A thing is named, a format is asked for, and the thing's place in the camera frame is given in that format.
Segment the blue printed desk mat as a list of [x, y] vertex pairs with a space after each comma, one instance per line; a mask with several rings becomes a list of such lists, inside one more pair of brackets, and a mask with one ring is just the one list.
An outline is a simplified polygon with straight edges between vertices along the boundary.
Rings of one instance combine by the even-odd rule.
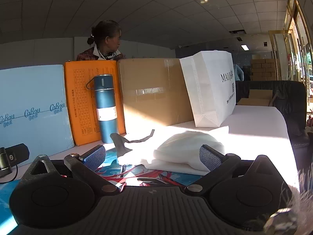
[[[200, 178], [194, 174], [147, 169], [143, 165], [122, 166], [117, 162], [116, 151], [108, 150], [104, 163], [95, 171], [99, 176], [115, 184], [119, 188], [125, 185], [151, 186], [153, 184], [178, 185], [185, 187]], [[1, 234], [10, 233], [17, 223], [9, 208], [9, 199], [19, 180], [1, 184]]]

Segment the white shopping bag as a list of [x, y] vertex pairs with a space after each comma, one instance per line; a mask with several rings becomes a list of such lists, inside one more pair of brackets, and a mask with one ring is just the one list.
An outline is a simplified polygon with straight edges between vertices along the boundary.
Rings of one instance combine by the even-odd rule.
[[196, 127], [217, 128], [233, 113], [236, 82], [232, 56], [218, 50], [180, 59]]

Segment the person behind boxes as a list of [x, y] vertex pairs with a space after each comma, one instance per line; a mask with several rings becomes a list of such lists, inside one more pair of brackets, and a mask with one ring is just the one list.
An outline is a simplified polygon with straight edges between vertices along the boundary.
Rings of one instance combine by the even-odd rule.
[[118, 50], [120, 46], [121, 27], [113, 20], [100, 21], [91, 30], [87, 44], [91, 47], [78, 54], [77, 61], [118, 61], [124, 55]]

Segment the white black t-shirt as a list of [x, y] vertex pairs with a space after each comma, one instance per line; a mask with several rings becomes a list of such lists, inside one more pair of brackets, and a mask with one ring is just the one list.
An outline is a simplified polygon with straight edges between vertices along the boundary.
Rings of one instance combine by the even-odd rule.
[[209, 169], [200, 161], [203, 144], [225, 155], [229, 127], [197, 132], [179, 127], [153, 129], [143, 138], [123, 137], [112, 133], [110, 137], [117, 151], [119, 165], [143, 165], [147, 169], [204, 176]]

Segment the orange cardboard box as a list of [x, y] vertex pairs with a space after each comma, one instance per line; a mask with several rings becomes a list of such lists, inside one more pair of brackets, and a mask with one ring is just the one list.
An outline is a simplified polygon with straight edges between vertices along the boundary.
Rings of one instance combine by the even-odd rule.
[[91, 79], [111, 74], [117, 109], [117, 129], [126, 133], [124, 111], [116, 61], [67, 61], [64, 64], [65, 89], [69, 121], [77, 146], [101, 140], [94, 90]]

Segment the large light blue box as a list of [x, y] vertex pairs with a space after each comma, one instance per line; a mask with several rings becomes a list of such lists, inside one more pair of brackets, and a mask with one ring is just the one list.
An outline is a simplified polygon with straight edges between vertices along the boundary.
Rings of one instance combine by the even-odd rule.
[[1, 70], [1, 146], [25, 144], [24, 165], [74, 146], [69, 122], [64, 68], [38, 65]]

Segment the brown cardboard box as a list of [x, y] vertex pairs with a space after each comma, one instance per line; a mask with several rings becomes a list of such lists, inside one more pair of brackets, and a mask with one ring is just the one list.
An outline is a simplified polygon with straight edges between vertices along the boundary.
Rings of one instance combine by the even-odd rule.
[[193, 119], [179, 59], [125, 59], [118, 68], [127, 134]]

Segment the blue thermos bottle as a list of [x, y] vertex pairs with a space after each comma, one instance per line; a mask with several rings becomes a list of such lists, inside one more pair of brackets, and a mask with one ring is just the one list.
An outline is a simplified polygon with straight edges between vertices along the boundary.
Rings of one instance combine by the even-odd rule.
[[105, 144], [112, 143], [110, 135], [118, 133], [113, 76], [111, 74], [96, 75], [86, 84], [86, 88], [94, 90], [101, 140]]

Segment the smartphone on stand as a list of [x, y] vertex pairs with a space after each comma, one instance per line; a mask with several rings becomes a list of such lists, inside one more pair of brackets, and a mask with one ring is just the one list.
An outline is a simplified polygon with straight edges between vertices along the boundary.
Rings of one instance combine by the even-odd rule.
[[12, 173], [12, 168], [29, 159], [28, 147], [21, 143], [12, 147], [0, 149], [1, 178]]

